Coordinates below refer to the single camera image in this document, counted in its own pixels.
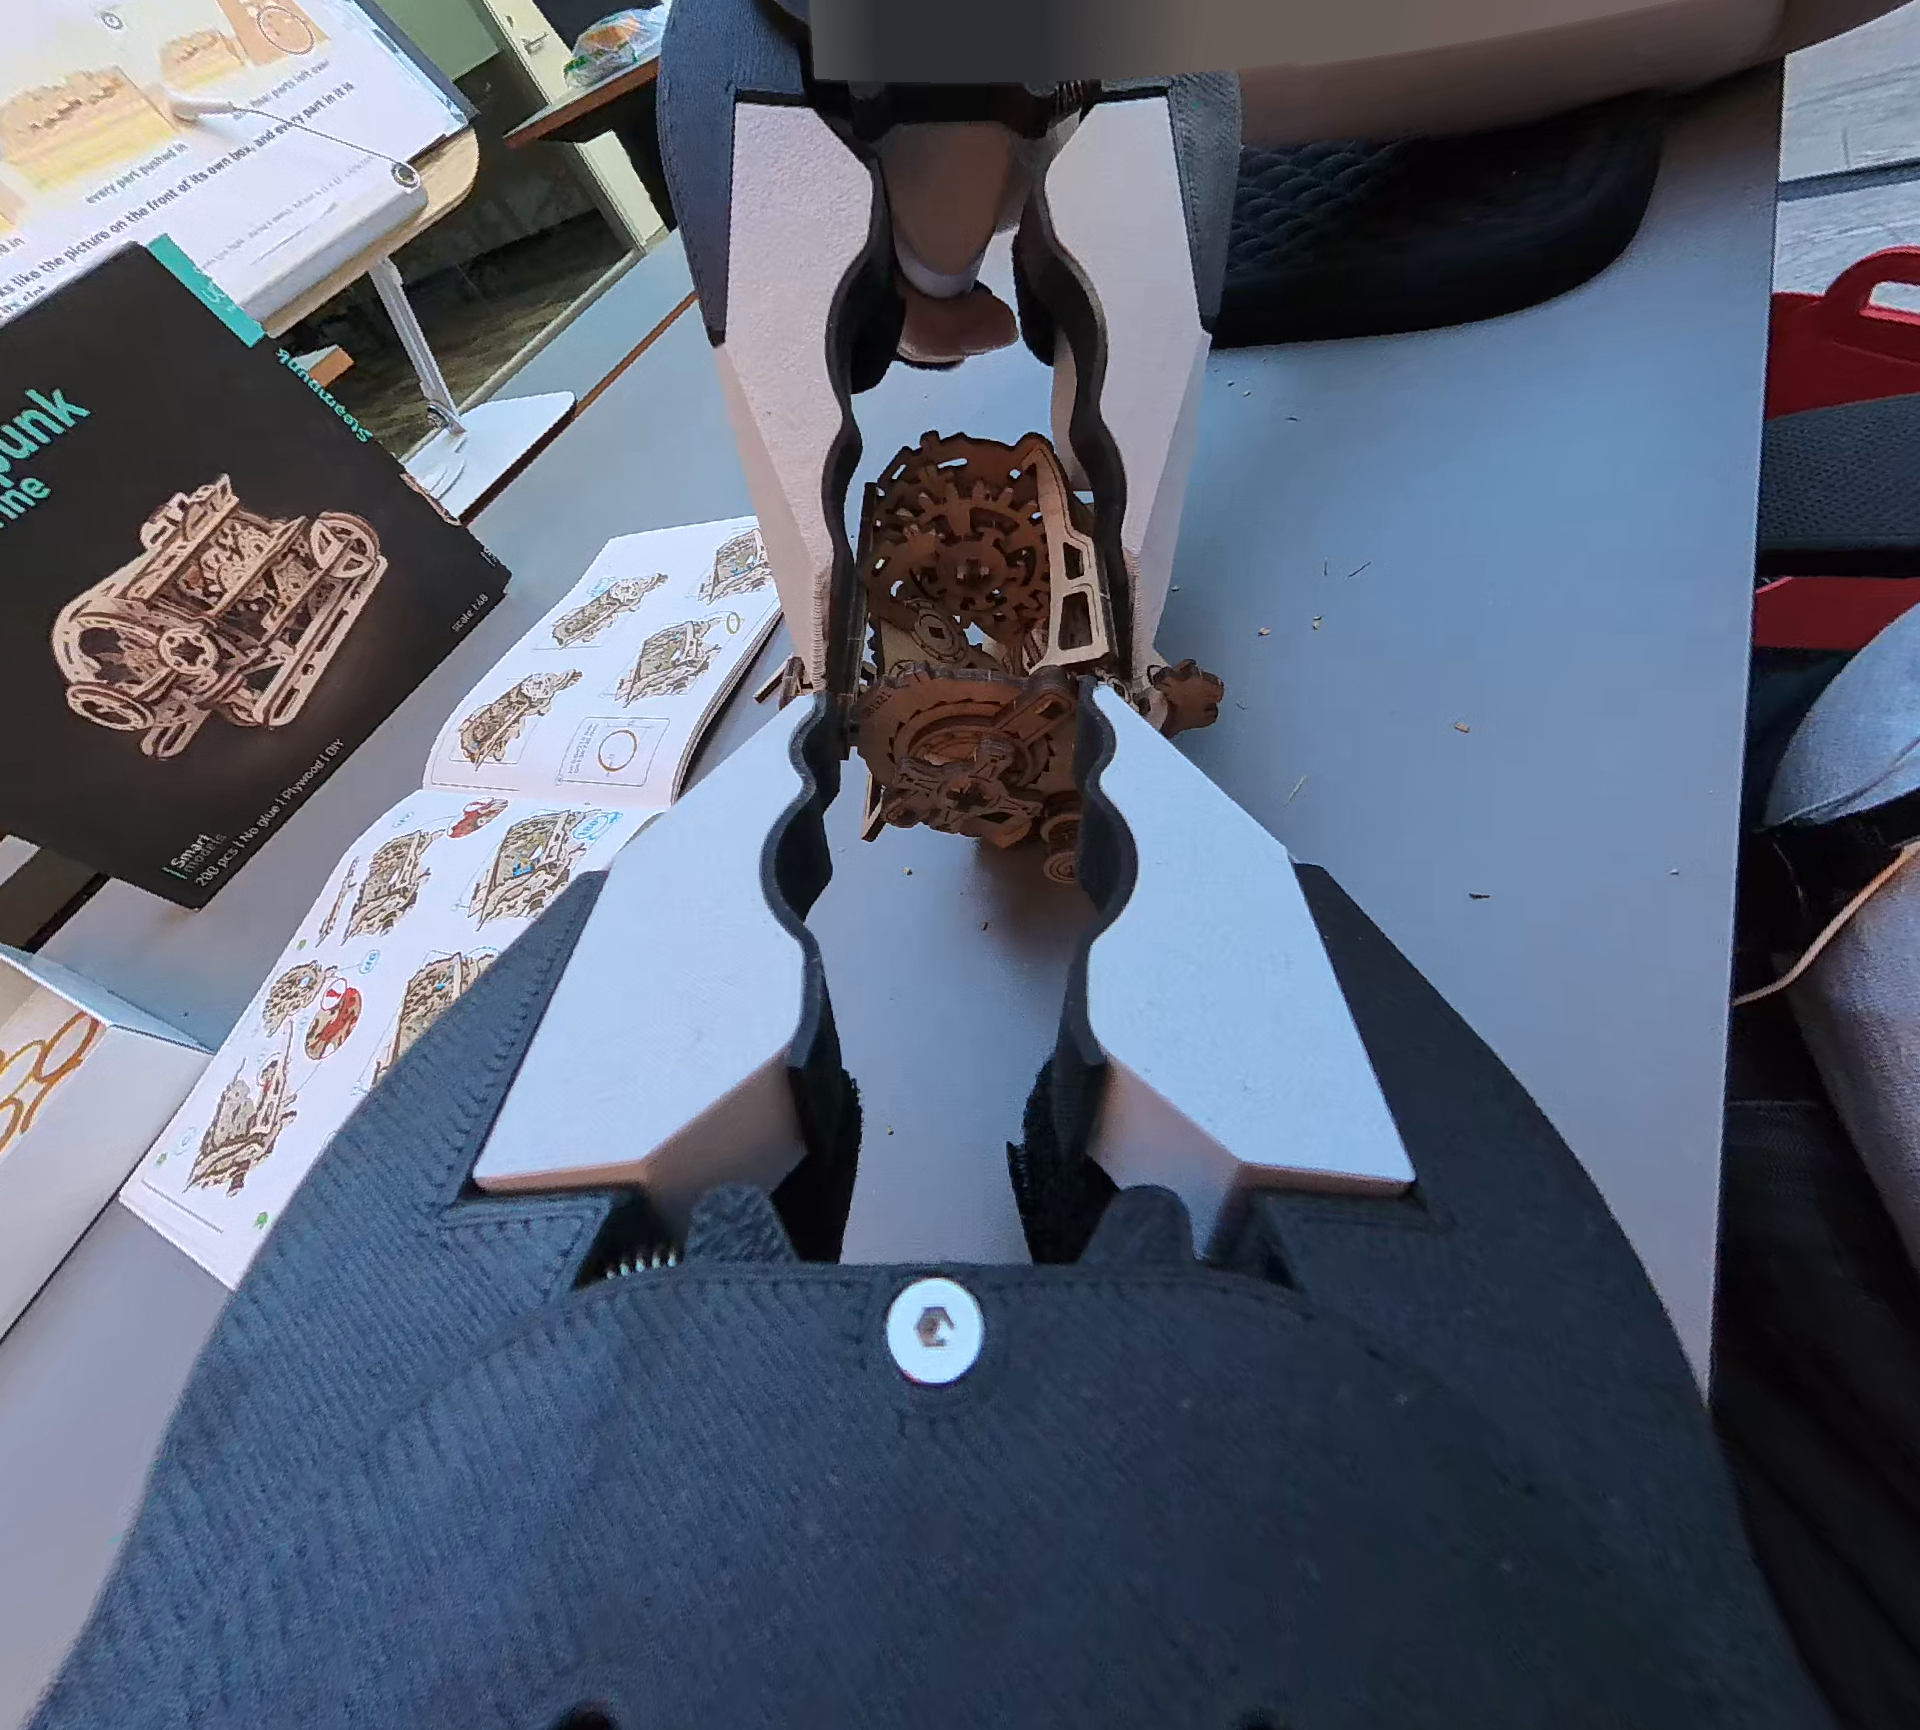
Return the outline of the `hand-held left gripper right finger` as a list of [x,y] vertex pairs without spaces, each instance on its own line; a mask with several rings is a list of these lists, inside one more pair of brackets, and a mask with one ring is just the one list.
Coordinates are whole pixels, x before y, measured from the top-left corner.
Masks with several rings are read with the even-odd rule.
[[1111,687],[1084,687],[1077,880],[1096,925],[1012,1149],[1036,1264],[1108,1190],[1164,1187],[1210,1250],[1256,1190],[1400,1197],[1416,1169],[1292,856]]

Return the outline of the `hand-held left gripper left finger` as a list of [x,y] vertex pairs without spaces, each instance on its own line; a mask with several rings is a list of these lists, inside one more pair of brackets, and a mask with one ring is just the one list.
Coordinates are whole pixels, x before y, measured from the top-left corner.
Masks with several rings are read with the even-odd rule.
[[859,1164],[806,914],[832,879],[839,709],[796,699],[616,856],[483,1149],[485,1190],[639,1187],[683,1231],[765,1190],[837,1264]]

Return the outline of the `wooden mechanical model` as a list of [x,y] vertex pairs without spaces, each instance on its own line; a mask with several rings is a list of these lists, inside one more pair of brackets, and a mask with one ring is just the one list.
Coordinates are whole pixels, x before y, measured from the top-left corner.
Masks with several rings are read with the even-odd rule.
[[1082,683],[1111,683],[1166,737],[1219,718],[1193,660],[1116,661],[1092,502],[1044,435],[924,432],[868,485],[856,545],[861,636],[849,733],[868,769],[865,839],[883,829],[1039,846],[1075,880]]

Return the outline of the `grey desk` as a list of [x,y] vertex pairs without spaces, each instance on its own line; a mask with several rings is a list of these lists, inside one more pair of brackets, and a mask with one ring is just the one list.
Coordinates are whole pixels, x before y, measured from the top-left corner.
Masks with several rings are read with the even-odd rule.
[[[1671,127],[1647,225],[1501,324],[1215,353],[1162,639],[1185,747],[1325,867],[1556,1122],[1705,1385],[1780,86]],[[747,494],[695,310],[474,523],[514,596],[201,914],[108,885],[45,956],[204,1048],[613,535]],[[810,925],[866,1142],[847,1253],[1024,1253],[1005,1142],[1087,913],[1027,856],[859,841]],[[112,1566],[225,1288],[117,1202],[4,1337],[4,1726]]]

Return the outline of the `person's right hand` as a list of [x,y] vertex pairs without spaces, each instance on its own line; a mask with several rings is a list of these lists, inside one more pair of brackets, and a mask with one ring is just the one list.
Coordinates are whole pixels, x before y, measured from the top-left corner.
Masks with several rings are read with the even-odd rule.
[[904,310],[901,360],[954,369],[1017,345],[1017,310],[979,285],[993,237],[1019,221],[1025,199],[1017,136],[996,122],[902,126],[883,136],[880,162]]

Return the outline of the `plastic wrapped item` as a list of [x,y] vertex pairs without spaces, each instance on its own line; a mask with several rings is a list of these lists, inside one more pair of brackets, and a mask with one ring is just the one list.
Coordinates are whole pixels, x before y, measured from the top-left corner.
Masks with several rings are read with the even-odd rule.
[[589,23],[565,66],[567,86],[587,91],[659,57],[671,6],[627,8]]

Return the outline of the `brown wooden table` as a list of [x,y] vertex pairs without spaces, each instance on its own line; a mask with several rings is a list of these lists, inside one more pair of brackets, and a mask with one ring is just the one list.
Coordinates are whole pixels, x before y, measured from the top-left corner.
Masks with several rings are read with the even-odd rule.
[[630,136],[652,117],[652,90],[659,59],[623,69],[601,85],[581,86],[560,102],[545,107],[504,136],[507,151],[526,151],[538,143],[586,144],[598,136]]

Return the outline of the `grey side table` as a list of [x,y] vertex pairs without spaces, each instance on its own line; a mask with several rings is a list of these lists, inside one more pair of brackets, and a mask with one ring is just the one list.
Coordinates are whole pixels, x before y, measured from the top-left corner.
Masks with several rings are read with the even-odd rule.
[[[471,399],[462,399],[459,406],[572,393],[579,410],[557,435],[562,437],[608,396],[640,353],[647,351],[673,324],[678,324],[692,302],[693,286],[690,269],[687,269],[683,235],[673,233],[659,239],[647,252],[623,259],[620,268],[599,278],[589,293],[565,309],[529,343],[524,351],[515,353],[500,374],[478,387]],[[515,470],[510,482],[541,452]],[[492,495],[485,495],[480,509],[510,482],[495,487]],[[471,521],[478,511],[461,521]]]

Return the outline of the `black textured pad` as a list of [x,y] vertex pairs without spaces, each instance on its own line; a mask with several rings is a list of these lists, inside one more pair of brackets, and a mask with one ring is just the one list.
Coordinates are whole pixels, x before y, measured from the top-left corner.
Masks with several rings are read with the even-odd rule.
[[1669,107],[1484,136],[1244,146],[1222,351],[1486,324],[1599,278],[1647,220]]

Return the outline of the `person's white shirt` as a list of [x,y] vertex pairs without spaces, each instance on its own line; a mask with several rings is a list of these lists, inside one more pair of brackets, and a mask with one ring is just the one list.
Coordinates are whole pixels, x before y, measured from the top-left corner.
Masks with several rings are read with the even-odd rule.
[[1243,141],[1479,136],[1636,93],[1674,93],[1753,67],[1789,0],[1684,0],[1407,57],[1241,74]]

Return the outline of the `white cardboard box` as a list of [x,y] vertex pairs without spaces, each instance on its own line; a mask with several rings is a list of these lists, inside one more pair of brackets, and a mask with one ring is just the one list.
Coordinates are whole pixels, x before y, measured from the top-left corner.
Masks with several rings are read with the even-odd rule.
[[21,950],[2,950],[2,1024],[28,998],[65,998],[107,1024],[100,1045],[2,1152],[2,1329],[30,1308],[115,1197],[209,1055],[100,985]]

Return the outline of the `black model kit box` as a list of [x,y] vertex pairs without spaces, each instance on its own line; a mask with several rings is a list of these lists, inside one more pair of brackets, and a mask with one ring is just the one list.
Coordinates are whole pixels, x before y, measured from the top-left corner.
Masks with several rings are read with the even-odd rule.
[[2,333],[2,824],[211,902],[509,572],[148,249]]

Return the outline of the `pile of rubber bands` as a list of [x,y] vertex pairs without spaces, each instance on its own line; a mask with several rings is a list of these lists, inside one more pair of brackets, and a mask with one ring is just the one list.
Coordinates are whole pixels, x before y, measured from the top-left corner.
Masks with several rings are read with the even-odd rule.
[[53,1092],[84,1068],[107,1024],[86,1010],[36,995],[2,1024],[2,1152],[23,1142]]

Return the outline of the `grey cloth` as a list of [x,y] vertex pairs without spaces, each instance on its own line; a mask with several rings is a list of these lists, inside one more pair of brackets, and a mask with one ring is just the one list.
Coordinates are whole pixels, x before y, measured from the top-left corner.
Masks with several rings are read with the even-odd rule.
[[1741,848],[1748,998],[1782,998],[1908,1265],[1919,1262],[1917,617],[1821,687],[1768,757]]

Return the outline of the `red plastic bin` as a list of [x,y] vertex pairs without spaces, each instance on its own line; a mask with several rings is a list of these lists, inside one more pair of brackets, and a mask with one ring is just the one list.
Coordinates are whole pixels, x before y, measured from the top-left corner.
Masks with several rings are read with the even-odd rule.
[[[1878,302],[1888,286],[1919,285],[1915,245],[1873,252],[1821,293],[1770,302],[1765,420],[1823,413],[1919,391],[1919,317]],[[1919,601],[1915,560],[1842,552],[1843,576],[1766,577],[1753,608],[1756,648],[1857,651]]]

